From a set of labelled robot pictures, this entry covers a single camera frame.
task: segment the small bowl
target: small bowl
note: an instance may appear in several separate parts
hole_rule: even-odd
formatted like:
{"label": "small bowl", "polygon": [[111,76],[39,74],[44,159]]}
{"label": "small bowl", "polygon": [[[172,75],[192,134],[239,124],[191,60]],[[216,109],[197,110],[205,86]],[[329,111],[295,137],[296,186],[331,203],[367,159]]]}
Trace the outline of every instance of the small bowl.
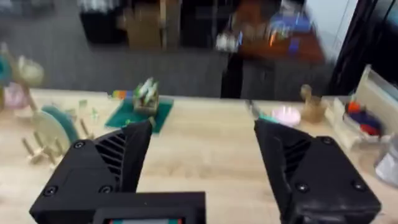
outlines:
{"label": "small bowl", "polygon": [[272,110],[272,117],[280,124],[293,127],[299,124],[301,115],[298,109],[291,106],[281,106]]}

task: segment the green object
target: green object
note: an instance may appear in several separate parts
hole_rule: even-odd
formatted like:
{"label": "green object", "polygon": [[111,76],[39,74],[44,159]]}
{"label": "green object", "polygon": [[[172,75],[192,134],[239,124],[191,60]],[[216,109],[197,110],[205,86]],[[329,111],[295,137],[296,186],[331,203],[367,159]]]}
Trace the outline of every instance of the green object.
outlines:
{"label": "green object", "polygon": [[264,115],[264,114],[260,114],[259,119],[263,119],[263,120],[270,121],[273,123],[279,123],[279,121],[276,120],[275,118],[273,118],[271,116]]}
{"label": "green object", "polygon": [[109,224],[179,224],[182,223],[181,220],[178,219],[125,219],[125,220],[111,220]]}
{"label": "green object", "polygon": [[78,134],[69,116],[54,106],[43,106],[42,111],[51,114],[64,128],[70,142],[78,139]]}
{"label": "green object", "polygon": [[85,108],[87,106],[87,100],[79,100],[79,108]]}
{"label": "green object", "polygon": [[[154,116],[156,125],[153,128],[153,133],[159,133],[163,127],[163,124],[173,107],[172,100],[159,99],[159,106],[157,108],[157,114]],[[105,126],[113,128],[121,128],[130,122],[138,122],[147,120],[150,116],[139,114],[134,112],[134,105],[131,99],[125,99],[120,104],[119,108],[113,113],[113,115],[105,123]]]}

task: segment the white wall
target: white wall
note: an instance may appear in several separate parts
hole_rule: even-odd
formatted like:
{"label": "white wall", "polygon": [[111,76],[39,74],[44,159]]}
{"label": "white wall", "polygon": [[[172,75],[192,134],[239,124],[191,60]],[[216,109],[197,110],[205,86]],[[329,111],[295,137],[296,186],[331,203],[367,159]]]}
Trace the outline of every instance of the white wall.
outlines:
{"label": "white wall", "polygon": [[335,61],[343,45],[358,0],[307,0],[305,7],[317,29],[328,60]]}

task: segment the cardboard box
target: cardboard box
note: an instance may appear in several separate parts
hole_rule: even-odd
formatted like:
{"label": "cardboard box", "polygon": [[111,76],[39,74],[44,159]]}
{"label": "cardboard box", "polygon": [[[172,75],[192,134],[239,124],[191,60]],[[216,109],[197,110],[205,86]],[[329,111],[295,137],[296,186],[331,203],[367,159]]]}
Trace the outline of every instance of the cardboard box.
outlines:
{"label": "cardboard box", "polygon": [[137,5],[134,12],[124,12],[124,28],[132,49],[160,49],[159,5]]}

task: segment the red object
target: red object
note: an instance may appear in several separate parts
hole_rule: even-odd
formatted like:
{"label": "red object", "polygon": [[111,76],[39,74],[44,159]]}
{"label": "red object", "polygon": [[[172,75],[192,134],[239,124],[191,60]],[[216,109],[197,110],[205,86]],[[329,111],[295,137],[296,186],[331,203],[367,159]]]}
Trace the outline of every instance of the red object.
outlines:
{"label": "red object", "polygon": [[359,103],[355,103],[353,101],[348,103],[347,112],[355,113],[355,112],[360,112],[360,111],[361,111],[361,105]]}
{"label": "red object", "polygon": [[361,124],[361,130],[372,136],[380,135],[379,130],[367,124]]}

